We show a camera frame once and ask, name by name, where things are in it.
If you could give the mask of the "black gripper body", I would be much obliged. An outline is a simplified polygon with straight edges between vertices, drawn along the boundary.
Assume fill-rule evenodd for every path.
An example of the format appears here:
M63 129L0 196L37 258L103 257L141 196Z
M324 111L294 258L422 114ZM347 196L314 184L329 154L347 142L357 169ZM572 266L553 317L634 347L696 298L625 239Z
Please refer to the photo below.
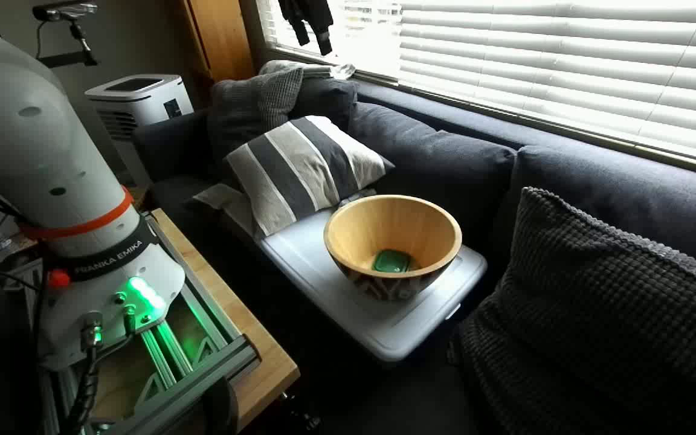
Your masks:
M293 26L299 46L317 42L318 53L334 51L329 26L334 25L327 0L277 0L283 20Z

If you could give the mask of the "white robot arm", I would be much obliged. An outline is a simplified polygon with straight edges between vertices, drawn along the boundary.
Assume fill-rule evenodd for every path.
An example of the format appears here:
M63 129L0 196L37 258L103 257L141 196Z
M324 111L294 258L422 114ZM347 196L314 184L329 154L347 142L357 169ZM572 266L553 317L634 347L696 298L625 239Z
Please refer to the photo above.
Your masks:
M84 130L61 79L0 39L0 198L20 231L45 247L48 304L40 363L90 356L97 327L113 346L155 327L184 289L185 270L152 234Z

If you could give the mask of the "green metal robot base frame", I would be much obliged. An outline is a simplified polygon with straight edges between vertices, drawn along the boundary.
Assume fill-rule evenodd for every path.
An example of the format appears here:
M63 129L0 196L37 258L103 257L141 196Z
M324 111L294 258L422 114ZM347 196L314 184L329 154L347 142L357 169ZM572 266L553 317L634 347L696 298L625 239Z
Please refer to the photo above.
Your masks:
M175 245L40 304L45 435L234 435L231 379L258 359Z

